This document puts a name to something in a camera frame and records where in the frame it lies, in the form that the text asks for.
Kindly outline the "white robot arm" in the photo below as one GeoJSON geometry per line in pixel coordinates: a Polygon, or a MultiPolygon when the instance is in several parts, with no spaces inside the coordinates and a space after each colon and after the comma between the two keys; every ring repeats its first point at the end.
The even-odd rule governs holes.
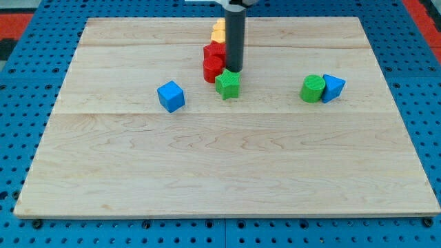
{"type": "Polygon", "coordinates": [[[259,0],[185,0],[185,2],[192,2],[192,3],[213,2],[213,3],[221,4],[223,7],[240,6],[243,8],[249,8],[252,5],[258,3],[259,0]]]}

